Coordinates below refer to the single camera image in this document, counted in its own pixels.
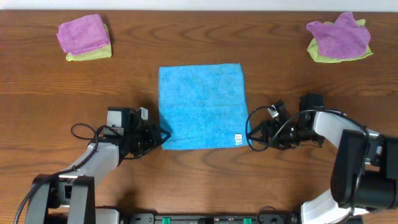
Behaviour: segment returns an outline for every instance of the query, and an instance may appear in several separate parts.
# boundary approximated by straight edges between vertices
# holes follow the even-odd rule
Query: wooden tabletop
[[[58,26],[98,13],[113,56],[67,62]],[[161,66],[241,63],[249,111],[283,99],[322,93],[325,105],[383,134],[398,135],[398,14],[366,19],[374,55],[354,62],[315,63],[306,51],[310,21],[338,12],[0,11],[0,223],[12,222],[33,178],[66,168],[86,149],[70,127],[98,127],[108,106],[146,107],[159,122]],[[263,113],[257,125],[269,119]],[[258,153],[248,147],[199,151],[157,149],[124,161],[96,189],[96,205],[129,212],[256,213],[291,210],[330,187],[336,149]],[[397,211],[365,216],[397,223]]]

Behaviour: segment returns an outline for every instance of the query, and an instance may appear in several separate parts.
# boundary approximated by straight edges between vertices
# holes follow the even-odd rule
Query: folded towel
[[[334,24],[310,22],[307,29],[317,40],[319,55],[331,58],[360,57],[371,39],[367,28],[357,25],[352,12],[342,13]]]
[[[241,65],[161,67],[159,112],[160,126],[172,134],[163,149],[247,145],[248,108]]]
[[[365,26],[365,20],[364,19],[360,19],[357,20],[356,23],[359,26]],[[320,62],[320,63],[338,63],[338,62],[344,62],[344,61],[352,61],[352,60],[359,60],[362,58],[366,58],[367,56],[372,55],[372,51],[369,48],[369,46],[366,47],[366,51],[365,54],[359,56],[359,57],[355,57],[355,58],[346,58],[346,59],[340,59],[340,58],[330,58],[330,57],[325,57],[319,54],[319,47],[317,44],[317,40],[312,39],[310,45],[308,46],[307,51],[310,53],[311,58],[315,61],[315,62]]]
[[[58,40],[64,52],[79,55],[110,43],[100,15],[89,15],[58,27]]]
[[[108,27],[104,24],[105,29],[109,35]],[[112,46],[111,44],[105,45],[100,49],[93,50],[91,52],[83,53],[80,55],[72,55],[68,53],[67,61],[84,61],[84,60],[94,60],[99,58],[106,58],[112,56]]]

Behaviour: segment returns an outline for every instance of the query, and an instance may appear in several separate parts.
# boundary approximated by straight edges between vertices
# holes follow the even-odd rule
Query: folded blue towel
[[[161,67],[159,112],[160,126],[172,135],[163,149],[247,145],[248,108],[241,65]]]

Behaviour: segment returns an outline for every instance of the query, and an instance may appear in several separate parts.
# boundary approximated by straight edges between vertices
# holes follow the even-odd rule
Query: purple cloth
[[[109,44],[101,16],[88,15],[58,27],[58,40],[65,53],[80,55]]]
[[[352,12],[342,13],[334,24],[307,24],[319,47],[319,54],[331,58],[354,58],[365,54],[371,40],[367,28],[355,22]]]

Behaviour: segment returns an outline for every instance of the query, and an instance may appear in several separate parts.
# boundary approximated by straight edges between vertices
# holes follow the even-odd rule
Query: yellow-green cloth
[[[104,24],[105,29],[109,35],[108,27]],[[87,52],[81,55],[72,55],[71,53],[67,54],[67,61],[84,61],[84,60],[94,60],[99,58],[106,58],[112,56],[112,46],[111,44],[105,45],[100,49],[93,50],[91,52]]]
[[[356,23],[359,26],[365,26],[365,20],[364,19],[357,20]],[[317,44],[317,41],[315,40],[315,38],[312,39],[310,45],[307,48],[307,52],[310,53],[311,58],[315,62],[320,62],[320,63],[338,63],[338,62],[344,62],[344,61],[359,60],[359,59],[366,58],[367,56],[370,56],[370,55],[373,54],[371,52],[371,49],[369,48],[369,46],[367,46],[365,54],[363,54],[362,56],[359,56],[359,57],[346,58],[346,59],[325,57],[325,56],[319,55],[319,48],[318,48],[318,44]]]

